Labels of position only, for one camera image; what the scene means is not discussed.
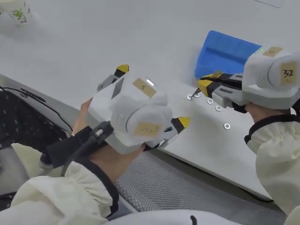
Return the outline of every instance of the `white protective suit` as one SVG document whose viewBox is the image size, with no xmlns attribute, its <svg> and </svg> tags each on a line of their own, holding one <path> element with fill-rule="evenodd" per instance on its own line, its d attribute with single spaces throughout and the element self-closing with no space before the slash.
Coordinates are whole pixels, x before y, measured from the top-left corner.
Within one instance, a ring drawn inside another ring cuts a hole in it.
<svg viewBox="0 0 300 225">
<path fill-rule="evenodd" d="M 286 225 L 300 224 L 300 118 L 273 116 L 254 124 L 245 137 L 257 154 L 258 178 L 288 215 Z M 235 225 L 216 215 L 189 210 L 134 213 L 108 222 L 118 194 L 108 177 L 87 159 L 73 162 L 65 177 L 35 177 L 17 192 L 11 208 L 0 212 L 3 225 L 198 224 Z"/>
</svg>

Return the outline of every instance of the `yellow label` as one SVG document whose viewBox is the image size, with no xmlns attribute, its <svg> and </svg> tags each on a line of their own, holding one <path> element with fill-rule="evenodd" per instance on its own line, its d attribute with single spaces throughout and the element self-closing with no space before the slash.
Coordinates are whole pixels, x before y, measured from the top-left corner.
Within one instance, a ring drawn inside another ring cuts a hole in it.
<svg viewBox="0 0 300 225">
<path fill-rule="evenodd" d="M 280 67 L 281 85 L 289 85 L 297 81 L 297 62 L 282 63 Z"/>
<path fill-rule="evenodd" d="M 283 48 L 280 47 L 271 47 L 263 55 L 269 56 L 269 57 L 275 57 L 278 53 L 280 53 L 283 50 Z"/>
<path fill-rule="evenodd" d="M 141 78 L 137 78 L 132 84 L 135 87 L 137 87 L 139 90 L 141 90 L 149 98 L 152 98 L 156 93 L 156 90 L 153 89 L 149 84 L 147 84 Z"/>
<path fill-rule="evenodd" d="M 163 125 L 139 122 L 135 127 L 134 136 L 156 137 L 159 135 Z"/>
</svg>

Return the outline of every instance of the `mesh surface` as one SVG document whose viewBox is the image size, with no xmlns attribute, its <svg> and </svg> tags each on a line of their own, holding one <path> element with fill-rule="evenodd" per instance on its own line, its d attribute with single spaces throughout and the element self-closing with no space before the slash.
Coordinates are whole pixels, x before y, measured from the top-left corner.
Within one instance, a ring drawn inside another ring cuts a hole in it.
<svg viewBox="0 0 300 225">
<path fill-rule="evenodd" d="M 277 207 L 270 209 L 212 187 L 148 152 L 134 161 L 117 188 L 138 211 L 203 210 L 243 225 L 283 225 L 285 221 Z"/>
</svg>

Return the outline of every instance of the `handwritten number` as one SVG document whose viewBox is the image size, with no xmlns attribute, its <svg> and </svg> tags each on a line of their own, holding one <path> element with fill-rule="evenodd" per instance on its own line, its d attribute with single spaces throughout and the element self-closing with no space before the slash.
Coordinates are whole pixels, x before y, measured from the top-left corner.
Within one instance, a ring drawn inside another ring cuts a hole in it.
<svg viewBox="0 0 300 225">
<path fill-rule="evenodd" d="M 288 76 L 294 76 L 294 71 L 291 69 L 290 70 L 284 69 L 283 72 L 284 72 L 285 78 L 287 78 Z"/>
</svg>

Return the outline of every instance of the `cup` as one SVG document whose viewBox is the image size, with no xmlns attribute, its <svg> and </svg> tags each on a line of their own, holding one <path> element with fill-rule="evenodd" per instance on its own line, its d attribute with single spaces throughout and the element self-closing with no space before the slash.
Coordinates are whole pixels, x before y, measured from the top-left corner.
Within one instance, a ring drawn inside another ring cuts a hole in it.
<svg viewBox="0 0 300 225">
<path fill-rule="evenodd" d="M 31 22 L 32 14 L 25 0 L 0 0 L 0 12 L 5 11 L 19 25 Z"/>
</svg>

